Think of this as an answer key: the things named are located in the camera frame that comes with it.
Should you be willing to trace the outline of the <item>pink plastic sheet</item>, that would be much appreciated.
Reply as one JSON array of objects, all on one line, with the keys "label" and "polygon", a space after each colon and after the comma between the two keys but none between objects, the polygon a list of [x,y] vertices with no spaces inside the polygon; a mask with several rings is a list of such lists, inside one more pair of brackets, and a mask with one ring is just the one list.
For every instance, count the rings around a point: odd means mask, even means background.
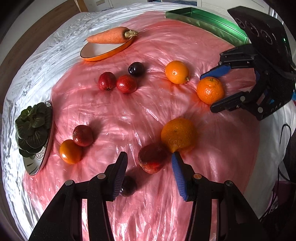
[{"label": "pink plastic sheet", "polygon": [[[170,164],[149,175],[138,165],[138,152],[159,141],[170,120],[187,118],[198,136],[195,147],[182,154],[184,161],[209,180],[232,180],[244,191],[257,158],[259,123],[242,109],[212,113],[196,94],[200,75],[217,64],[230,44],[201,28],[167,19],[160,11],[148,11],[125,25],[139,32],[131,46],[100,62],[74,65],[53,86],[55,133],[50,156],[37,175],[24,177],[23,185],[31,204],[43,212],[66,180],[87,181],[125,151],[138,189],[129,198],[107,204],[114,238],[183,240],[191,203],[180,197]],[[166,65],[175,60],[189,69],[185,84],[174,84],[165,75]],[[135,92],[99,89],[102,73],[112,72],[117,81],[130,75],[128,67],[134,62],[145,68],[143,75],[133,76]],[[73,140],[78,125],[91,127],[94,141],[82,147],[81,161],[70,165],[59,149],[65,140]]]}]

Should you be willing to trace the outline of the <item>green rectangular tray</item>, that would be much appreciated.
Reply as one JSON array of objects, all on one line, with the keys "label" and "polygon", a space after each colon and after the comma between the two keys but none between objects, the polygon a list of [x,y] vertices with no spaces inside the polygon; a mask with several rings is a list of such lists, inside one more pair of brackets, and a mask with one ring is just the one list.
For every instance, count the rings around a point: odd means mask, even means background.
[{"label": "green rectangular tray", "polygon": [[247,34],[236,23],[201,9],[188,7],[167,11],[166,18],[204,29],[235,47],[250,43]]}]

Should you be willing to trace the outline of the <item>red plum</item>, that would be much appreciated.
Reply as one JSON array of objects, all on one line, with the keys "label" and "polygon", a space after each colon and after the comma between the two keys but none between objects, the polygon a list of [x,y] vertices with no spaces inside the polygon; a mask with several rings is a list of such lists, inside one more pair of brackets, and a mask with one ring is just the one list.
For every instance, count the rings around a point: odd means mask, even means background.
[{"label": "red plum", "polygon": [[130,94],[137,90],[137,81],[131,75],[122,75],[116,82],[118,90],[124,94]]},{"label": "red plum", "polygon": [[92,129],[86,125],[78,125],[72,134],[74,143],[81,147],[88,147],[94,141]]},{"label": "red plum", "polygon": [[112,72],[104,72],[98,79],[98,87],[100,90],[112,90],[116,87],[116,77]]}]

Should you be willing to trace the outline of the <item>red apple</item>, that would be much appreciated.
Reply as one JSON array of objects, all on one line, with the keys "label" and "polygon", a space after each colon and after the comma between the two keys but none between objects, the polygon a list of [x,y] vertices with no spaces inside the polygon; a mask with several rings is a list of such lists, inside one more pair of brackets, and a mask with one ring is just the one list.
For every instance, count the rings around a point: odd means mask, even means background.
[{"label": "red apple", "polygon": [[165,166],[170,154],[165,144],[157,142],[142,147],[137,158],[146,173],[155,174]]}]

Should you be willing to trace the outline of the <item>mandarin orange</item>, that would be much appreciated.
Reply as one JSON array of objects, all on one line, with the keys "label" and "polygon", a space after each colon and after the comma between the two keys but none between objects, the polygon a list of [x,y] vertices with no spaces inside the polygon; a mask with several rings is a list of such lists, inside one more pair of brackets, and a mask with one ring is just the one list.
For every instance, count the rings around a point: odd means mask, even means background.
[{"label": "mandarin orange", "polygon": [[225,96],[222,82],[215,77],[201,79],[197,84],[196,93],[199,99],[207,105],[212,105]]}]

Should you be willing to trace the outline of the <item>patterned plate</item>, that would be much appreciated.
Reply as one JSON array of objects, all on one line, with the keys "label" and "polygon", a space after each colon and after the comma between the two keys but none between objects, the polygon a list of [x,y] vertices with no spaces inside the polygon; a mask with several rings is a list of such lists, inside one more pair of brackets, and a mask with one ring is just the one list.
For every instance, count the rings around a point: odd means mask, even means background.
[{"label": "patterned plate", "polygon": [[26,172],[36,175],[45,165],[53,140],[53,109],[50,102],[40,102],[22,110],[16,119],[16,142],[23,156]]}]

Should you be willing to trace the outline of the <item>white bed duvet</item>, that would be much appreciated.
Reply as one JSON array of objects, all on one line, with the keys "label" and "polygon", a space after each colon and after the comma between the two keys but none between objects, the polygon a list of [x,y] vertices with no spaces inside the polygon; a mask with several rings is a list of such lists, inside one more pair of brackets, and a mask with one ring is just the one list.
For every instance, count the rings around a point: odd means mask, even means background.
[{"label": "white bed duvet", "polygon": [[[20,111],[47,100],[52,87],[74,64],[86,33],[113,27],[146,11],[180,9],[174,3],[136,3],[97,13],[79,13],[51,34],[22,65],[4,99],[1,129],[1,167],[8,202],[7,218],[15,221],[15,232],[27,240],[42,209],[33,207],[23,186],[25,166],[16,149],[14,120]],[[256,214],[263,214],[270,200],[277,167],[283,160],[290,134],[295,130],[295,104],[287,103],[260,122],[259,153],[245,197]]]}]

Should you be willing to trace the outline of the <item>dark green leafy vegetable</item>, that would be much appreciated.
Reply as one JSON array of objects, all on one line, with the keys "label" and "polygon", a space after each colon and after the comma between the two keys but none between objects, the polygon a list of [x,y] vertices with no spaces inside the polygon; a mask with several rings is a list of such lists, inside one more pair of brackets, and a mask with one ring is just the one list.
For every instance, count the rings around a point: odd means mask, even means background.
[{"label": "dark green leafy vegetable", "polygon": [[15,120],[19,153],[30,158],[47,144],[52,128],[53,109],[50,102],[39,102],[23,109]]}]

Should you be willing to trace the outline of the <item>large orange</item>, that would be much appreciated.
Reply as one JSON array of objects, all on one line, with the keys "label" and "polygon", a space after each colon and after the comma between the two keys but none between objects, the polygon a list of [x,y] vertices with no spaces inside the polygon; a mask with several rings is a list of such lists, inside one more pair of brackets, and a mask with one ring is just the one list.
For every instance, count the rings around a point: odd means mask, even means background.
[{"label": "large orange", "polygon": [[196,127],[189,119],[175,118],[164,125],[161,131],[161,141],[171,153],[189,151],[196,145]]}]

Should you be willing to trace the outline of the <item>orange rimmed white dish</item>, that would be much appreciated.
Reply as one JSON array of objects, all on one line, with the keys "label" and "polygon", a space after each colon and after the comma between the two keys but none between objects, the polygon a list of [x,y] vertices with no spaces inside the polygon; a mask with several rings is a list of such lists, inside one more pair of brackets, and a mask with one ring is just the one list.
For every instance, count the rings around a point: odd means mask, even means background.
[{"label": "orange rimmed white dish", "polygon": [[87,43],[80,51],[80,57],[88,62],[101,61],[127,49],[135,39],[136,37],[132,37],[122,44]]}]

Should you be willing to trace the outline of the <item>orange carrot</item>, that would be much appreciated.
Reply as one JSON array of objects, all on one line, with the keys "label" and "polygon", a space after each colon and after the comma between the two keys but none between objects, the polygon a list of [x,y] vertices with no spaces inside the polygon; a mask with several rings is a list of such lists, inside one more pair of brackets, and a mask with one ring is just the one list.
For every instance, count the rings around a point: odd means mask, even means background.
[{"label": "orange carrot", "polygon": [[115,27],[89,36],[86,38],[86,41],[94,44],[122,44],[137,35],[138,32],[135,30],[126,27]]}]

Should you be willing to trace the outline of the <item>smooth orange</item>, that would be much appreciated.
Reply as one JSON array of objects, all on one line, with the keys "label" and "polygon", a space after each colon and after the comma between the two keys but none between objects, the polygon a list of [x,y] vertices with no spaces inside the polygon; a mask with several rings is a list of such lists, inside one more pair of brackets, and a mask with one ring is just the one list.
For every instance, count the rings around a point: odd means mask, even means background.
[{"label": "smooth orange", "polygon": [[165,75],[174,84],[185,84],[190,79],[188,67],[181,61],[171,61],[165,67]]}]

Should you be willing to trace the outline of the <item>dark plum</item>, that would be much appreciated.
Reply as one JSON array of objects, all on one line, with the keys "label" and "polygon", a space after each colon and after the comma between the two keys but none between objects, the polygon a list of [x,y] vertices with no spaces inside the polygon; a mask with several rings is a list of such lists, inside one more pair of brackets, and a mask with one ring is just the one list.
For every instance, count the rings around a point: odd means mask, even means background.
[{"label": "dark plum", "polygon": [[132,196],[136,190],[136,181],[130,176],[125,176],[119,194],[124,197],[129,197]]},{"label": "dark plum", "polygon": [[128,73],[134,77],[139,77],[145,72],[144,65],[140,62],[134,62],[128,67]]}]

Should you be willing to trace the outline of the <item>wooden headboard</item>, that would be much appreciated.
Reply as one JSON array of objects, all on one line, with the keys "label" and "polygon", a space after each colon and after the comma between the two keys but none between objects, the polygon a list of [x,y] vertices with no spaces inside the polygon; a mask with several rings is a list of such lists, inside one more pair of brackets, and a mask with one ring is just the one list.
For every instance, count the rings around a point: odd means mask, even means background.
[{"label": "wooden headboard", "polygon": [[33,1],[1,41],[1,83],[9,84],[39,45],[78,13],[75,1]]}]

